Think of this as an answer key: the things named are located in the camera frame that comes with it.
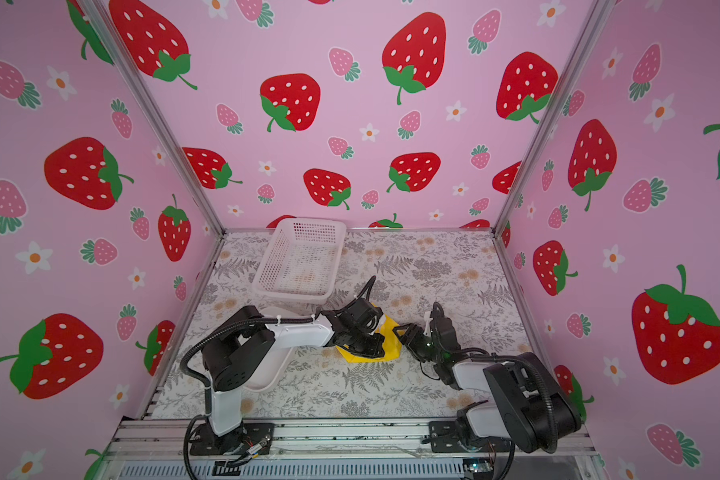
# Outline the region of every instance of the floral tablecloth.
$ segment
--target floral tablecloth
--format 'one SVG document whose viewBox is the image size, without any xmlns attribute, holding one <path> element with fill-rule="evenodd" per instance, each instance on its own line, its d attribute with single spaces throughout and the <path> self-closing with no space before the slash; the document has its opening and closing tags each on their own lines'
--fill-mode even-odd
<svg viewBox="0 0 720 480">
<path fill-rule="evenodd" d="M 171 366 L 152 418 L 202 413 L 200 382 L 182 375 L 179 359 L 241 306 L 282 306 L 297 314 L 316 306 L 257 298 L 251 282 L 269 232 L 231 233 L 211 281 Z M 454 322 L 462 347 L 501 354 L 529 351 L 528 338 L 490 235 L 480 231 L 358 230 L 347 234 L 336 288 L 325 308 L 344 306 L 371 275 L 371 300 L 398 323 L 424 324 L 432 302 Z M 201 355 L 190 366 L 202 371 Z M 432 376 L 432 367 L 424 366 Z M 453 390 L 427 378 L 405 349 L 390 362 L 349 364 L 336 348 L 299 348 L 278 385 L 243 394 L 244 417 L 437 417 L 480 399 L 486 392 Z"/>
</svg>

